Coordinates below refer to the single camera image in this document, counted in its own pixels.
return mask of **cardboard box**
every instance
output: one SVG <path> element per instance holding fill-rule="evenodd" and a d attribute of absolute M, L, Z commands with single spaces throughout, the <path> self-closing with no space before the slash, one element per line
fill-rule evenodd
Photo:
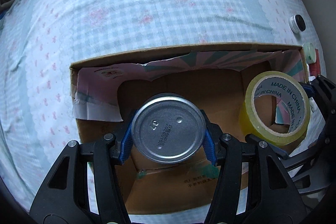
<path fill-rule="evenodd" d="M 70 67 L 71 84 L 75 91 L 78 71 L 83 67 L 103 67 L 120 63 L 144 64 L 190 52 L 248 50 L 261 52 L 298 50 L 303 62 L 305 60 L 302 48 L 292 45 L 209 43 L 160 47 L 122 52 L 73 63 Z M 307 81 L 306 66 L 303 68 Z M 202 69 L 165 75 L 152 82 L 126 81 L 118 89 L 121 116 L 125 119 L 131 109 L 139 108 L 153 95 L 173 92 L 184 96 L 198 108 L 205 110 L 210 121 L 217 123 L 223 132 L 244 141 L 238 116 L 246 88 L 256 75 L 268 70 L 270 70 L 269 62 L 263 62 L 241 72 L 228 69 Z M 277 127 L 279 132 L 285 132 L 286 126 L 272 124 L 275 119 L 275 104 L 274 97 L 262 96 L 256 100 L 256 109 L 267 126 Z M 90 142 L 112 132 L 118 123 L 78 119 L 77 125 L 82 142 Z M 287 149 L 293 150 L 298 143 Z M 119 185 L 129 214 L 171 213 L 209 204 L 214 194 L 218 174 L 219 169 L 206 160 L 203 149 L 182 163 L 161 165 L 145 158 L 134 147 L 127 164 L 117 167 Z M 247 180 L 247 173 L 245 173 L 242 176 L 242 189 L 247 186 Z"/>

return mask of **packing tape roll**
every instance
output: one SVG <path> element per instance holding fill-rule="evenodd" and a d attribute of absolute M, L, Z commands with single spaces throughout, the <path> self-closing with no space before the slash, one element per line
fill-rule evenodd
<path fill-rule="evenodd" d="M 291 118 L 288 133 L 273 131 L 260 120 L 254 99 L 263 95 L 275 96 L 286 104 Z M 294 142 L 307 131 L 309 119 L 309 99 L 302 86 L 285 73 L 266 71 L 253 78 L 248 85 L 239 124 L 245 136 L 253 133 L 269 143 L 283 146 Z"/>

